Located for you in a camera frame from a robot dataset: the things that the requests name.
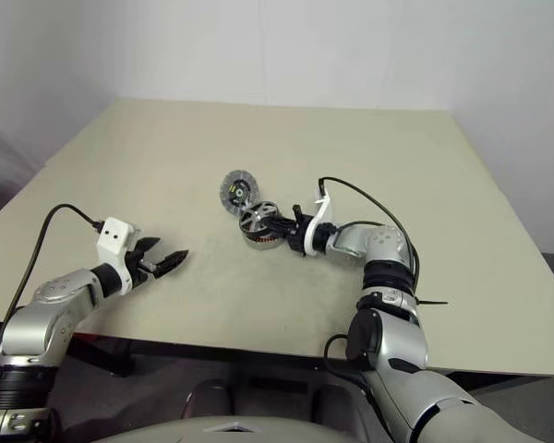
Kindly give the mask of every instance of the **white wall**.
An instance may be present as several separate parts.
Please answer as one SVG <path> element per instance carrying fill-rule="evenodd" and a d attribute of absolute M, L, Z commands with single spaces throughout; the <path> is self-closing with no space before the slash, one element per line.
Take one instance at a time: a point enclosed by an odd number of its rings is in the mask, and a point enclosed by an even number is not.
<path fill-rule="evenodd" d="M 451 109 L 554 252 L 554 0 L 0 0 L 0 195 L 116 95 Z"/>

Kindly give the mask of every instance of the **floor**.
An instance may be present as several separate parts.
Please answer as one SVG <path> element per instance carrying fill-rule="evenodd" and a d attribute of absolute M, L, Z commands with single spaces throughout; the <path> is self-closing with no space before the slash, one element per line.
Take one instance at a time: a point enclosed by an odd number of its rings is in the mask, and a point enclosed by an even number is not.
<path fill-rule="evenodd" d="M 554 271 L 554 255 L 546 255 L 546 260 Z M 240 367 L 223 362 L 151 356 L 137 356 L 136 363 L 135 373 L 121 378 L 66 358 L 50 399 L 50 404 L 60 413 L 64 441 L 92 441 L 177 419 L 191 389 L 210 378 L 221 378 L 230 384 L 239 414 L 303 420 L 309 417 L 314 389 L 322 383 L 343 384 L 320 372 L 267 366 Z M 289 380 L 293 392 L 259 388 L 259 377 Z M 369 441 L 390 442 L 357 389 L 349 387 L 348 390 L 368 423 Z M 554 377 L 520 377 L 472 394 L 518 429 L 554 443 Z"/>

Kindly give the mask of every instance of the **table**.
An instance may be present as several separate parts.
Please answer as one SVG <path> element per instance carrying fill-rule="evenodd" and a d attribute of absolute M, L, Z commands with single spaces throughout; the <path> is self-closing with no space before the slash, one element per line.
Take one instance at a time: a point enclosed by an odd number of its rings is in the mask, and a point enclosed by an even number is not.
<path fill-rule="evenodd" d="M 78 330 L 114 337 L 318 356 L 346 332 L 362 270 L 257 251 L 220 204 L 252 172 L 284 215 L 313 213 L 318 177 L 347 179 L 402 221 L 421 257 L 419 315 L 432 368 L 554 375 L 554 276 L 452 117 L 438 111 L 265 107 L 122 99 L 47 162 L 0 212 L 0 319 L 47 211 L 71 202 L 188 248 L 181 268 L 107 303 Z M 330 184 L 338 222 L 385 216 Z M 97 264 L 94 231 L 54 218 L 23 295 Z M 338 343 L 331 350 L 343 356 Z"/>

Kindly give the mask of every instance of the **beige tabletop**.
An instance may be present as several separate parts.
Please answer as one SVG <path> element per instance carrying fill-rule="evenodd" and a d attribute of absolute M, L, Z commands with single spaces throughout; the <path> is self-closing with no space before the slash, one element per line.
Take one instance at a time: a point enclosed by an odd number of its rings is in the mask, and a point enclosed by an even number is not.
<path fill-rule="evenodd" d="M 419 307 L 433 368 L 554 374 L 554 277 L 509 202 L 444 112 L 119 100 L 56 154 L 0 212 L 0 319 L 43 218 L 70 202 L 188 248 L 184 265 L 112 300 L 81 331 L 269 353 L 321 355 L 346 332 L 362 270 L 286 245 L 257 251 L 219 200 L 234 169 L 252 172 L 284 215 L 314 213 L 335 175 L 388 206 L 421 257 Z M 337 222 L 386 217 L 329 184 Z M 94 231 L 56 215 L 23 295 L 97 264 Z M 341 345 L 332 349 L 343 355 Z"/>

